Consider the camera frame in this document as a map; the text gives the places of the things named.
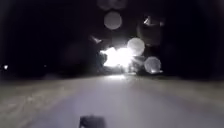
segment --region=asphalt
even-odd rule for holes
[[[212,105],[166,93],[161,90],[169,89],[159,84],[180,83],[125,76],[64,81],[60,86],[69,85],[69,95],[38,113],[23,128],[78,128],[84,115],[104,117],[107,128],[224,127],[223,114]]]

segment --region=road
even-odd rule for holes
[[[158,91],[154,80],[110,76],[82,81],[65,82],[76,86],[75,93],[39,114],[24,128],[78,128],[83,115],[103,116],[107,128],[224,127],[223,115],[211,106]]]

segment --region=dark object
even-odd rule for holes
[[[79,128],[106,128],[103,117],[82,116],[80,117]]]

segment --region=headlight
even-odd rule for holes
[[[100,51],[102,54],[107,55],[107,60],[104,63],[106,67],[118,67],[128,68],[132,63],[133,54],[128,48],[120,48],[116,50],[114,47],[105,51]]]

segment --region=bright light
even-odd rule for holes
[[[123,68],[127,68],[132,63],[132,51],[128,48],[120,48],[115,50],[115,48],[112,47],[106,51],[100,52],[107,55],[107,60],[104,63],[104,66],[106,67],[121,66]]]
[[[8,69],[8,67],[9,67],[8,65],[4,65],[4,69],[5,69],[5,70],[7,70],[7,69]]]
[[[120,48],[117,50],[117,61],[122,67],[127,68],[132,62],[132,52],[128,48]]]
[[[106,78],[110,80],[123,80],[126,77],[124,75],[111,75],[111,76],[106,76]]]

